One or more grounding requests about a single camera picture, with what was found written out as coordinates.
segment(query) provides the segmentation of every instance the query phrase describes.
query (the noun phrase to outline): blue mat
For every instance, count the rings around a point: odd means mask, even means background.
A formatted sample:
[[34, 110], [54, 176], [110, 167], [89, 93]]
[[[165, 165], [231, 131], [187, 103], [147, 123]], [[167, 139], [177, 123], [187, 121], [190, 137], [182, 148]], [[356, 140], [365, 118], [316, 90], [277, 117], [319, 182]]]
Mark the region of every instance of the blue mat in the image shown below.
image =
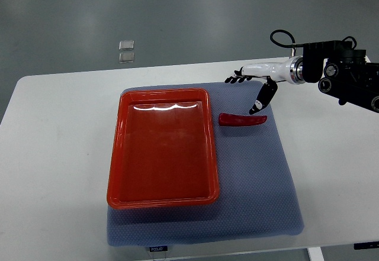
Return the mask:
[[296, 191], [271, 107], [265, 124], [221, 127], [219, 113], [248, 115], [262, 84], [153, 86], [128, 89], [204, 88], [211, 98], [220, 196], [210, 205], [114, 210], [108, 207], [111, 246], [161, 246], [277, 235], [304, 228]]

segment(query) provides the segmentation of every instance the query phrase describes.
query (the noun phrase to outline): red plastic tray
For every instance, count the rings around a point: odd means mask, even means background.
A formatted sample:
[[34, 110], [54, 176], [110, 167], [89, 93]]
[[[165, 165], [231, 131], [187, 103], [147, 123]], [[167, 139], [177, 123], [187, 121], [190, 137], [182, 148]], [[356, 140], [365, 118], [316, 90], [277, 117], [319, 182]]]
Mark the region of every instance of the red plastic tray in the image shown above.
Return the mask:
[[210, 204], [219, 197], [206, 90], [130, 91], [120, 98], [108, 204], [115, 209]]

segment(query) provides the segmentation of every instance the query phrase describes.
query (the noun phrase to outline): robotic hand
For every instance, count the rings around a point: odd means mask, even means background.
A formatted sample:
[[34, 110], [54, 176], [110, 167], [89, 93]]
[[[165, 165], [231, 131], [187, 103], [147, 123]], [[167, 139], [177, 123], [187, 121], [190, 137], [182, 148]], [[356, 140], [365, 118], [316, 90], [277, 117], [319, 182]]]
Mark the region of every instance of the robotic hand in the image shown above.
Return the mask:
[[[276, 33], [290, 36], [292, 44], [284, 45], [275, 41], [273, 36]], [[253, 78], [267, 80], [249, 110], [250, 115], [270, 103], [278, 89], [277, 82], [283, 81], [292, 84], [318, 82], [319, 90], [338, 98], [340, 105], [350, 102], [379, 112], [379, 63], [366, 63], [366, 50], [355, 50], [356, 41], [353, 37], [348, 36], [342, 41], [295, 44], [294, 37], [288, 31], [275, 30], [271, 33], [270, 40], [280, 47], [291, 48], [291, 57], [284, 63], [246, 65], [235, 70], [235, 74], [225, 80], [226, 83]], [[297, 47], [303, 48], [302, 57], [295, 56]]]
[[263, 85], [258, 97], [249, 110], [249, 114], [253, 115], [264, 109], [274, 97], [278, 85], [277, 82], [287, 81], [292, 84], [301, 84], [305, 81], [302, 76], [303, 58], [291, 57], [284, 63], [258, 63], [250, 64], [241, 67], [240, 70], [235, 70], [235, 75], [227, 78], [226, 83], [243, 82], [252, 78], [266, 79], [267, 82]]

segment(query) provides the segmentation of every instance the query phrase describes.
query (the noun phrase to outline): label tag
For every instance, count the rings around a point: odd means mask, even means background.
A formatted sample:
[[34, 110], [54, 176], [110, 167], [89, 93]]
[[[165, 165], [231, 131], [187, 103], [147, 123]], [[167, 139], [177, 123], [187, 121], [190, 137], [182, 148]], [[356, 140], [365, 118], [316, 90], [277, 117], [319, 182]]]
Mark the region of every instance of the label tag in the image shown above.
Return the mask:
[[168, 246], [154, 246], [150, 247], [150, 252], [162, 252], [162, 251], [168, 251]]

